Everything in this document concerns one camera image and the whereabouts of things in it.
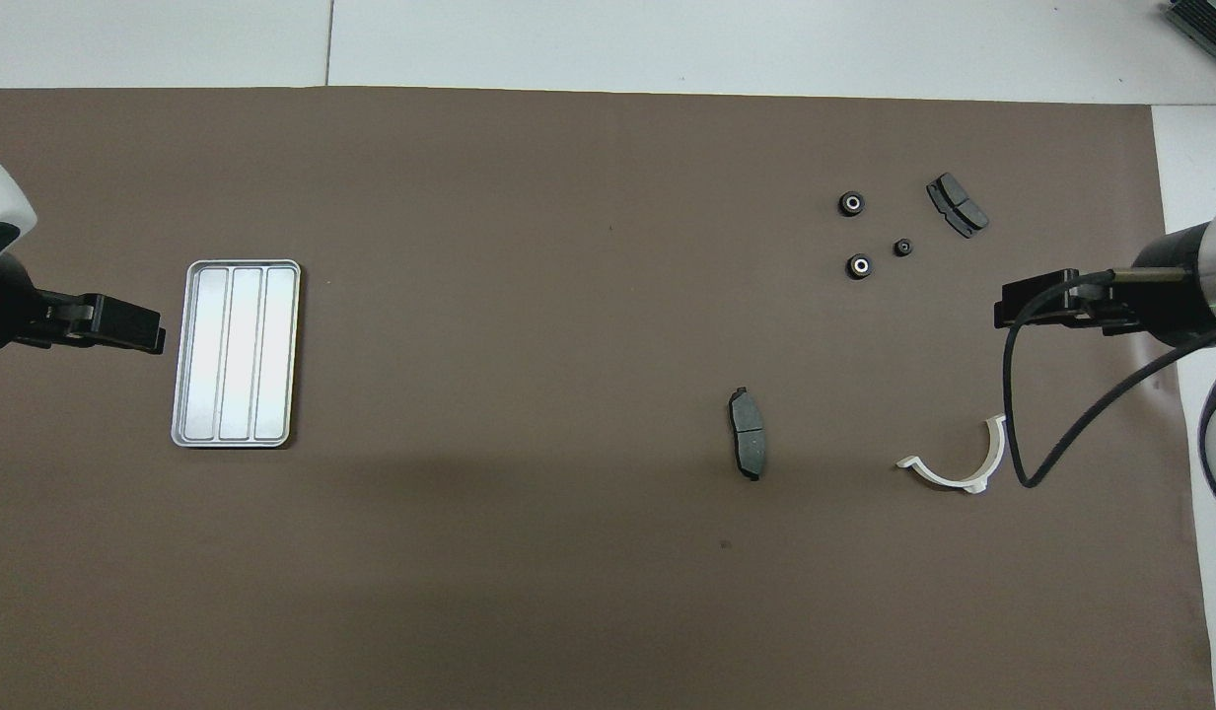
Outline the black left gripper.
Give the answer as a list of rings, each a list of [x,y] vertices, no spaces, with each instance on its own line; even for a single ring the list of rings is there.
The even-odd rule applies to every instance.
[[[12,254],[0,257],[0,350],[11,343],[51,349],[64,343],[71,322],[83,315],[81,349],[108,346],[150,355],[165,350],[165,333],[161,333],[161,314],[118,300],[112,295],[62,295],[38,289],[26,266]],[[101,336],[137,336],[101,337]]]

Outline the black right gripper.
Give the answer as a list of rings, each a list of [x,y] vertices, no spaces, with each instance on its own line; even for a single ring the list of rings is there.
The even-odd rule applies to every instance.
[[[1197,336],[1215,328],[1215,314],[1201,293],[1197,275],[1199,253],[1206,225],[1195,225],[1154,240],[1135,257],[1131,266],[1118,269],[1118,278],[1109,288],[1109,300],[1116,302],[1115,319],[1100,327],[1104,336],[1131,336],[1147,332],[1169,346],[1180,346]],[[1136,271],[1147,269],[1183,270],[1184,278],[1135,280]],[[1001,305],[995,308],[995,327],[1010,329],[1021,314],[1009,308],[1023,308],[1040,293],[1059,284],[1063,289],[1045,302],[1045,308],[1082,308],[1093,297],[1096,286],[1079,282],[1082,274],[1076,267],[1064,267],[1036,277],[1015,280],[1001,288]],[[1073,329],[1098,326],[1094,319],[1081,310],[1062,312],[1036,312],[1024,319],[1021,327],[1062,326]]]

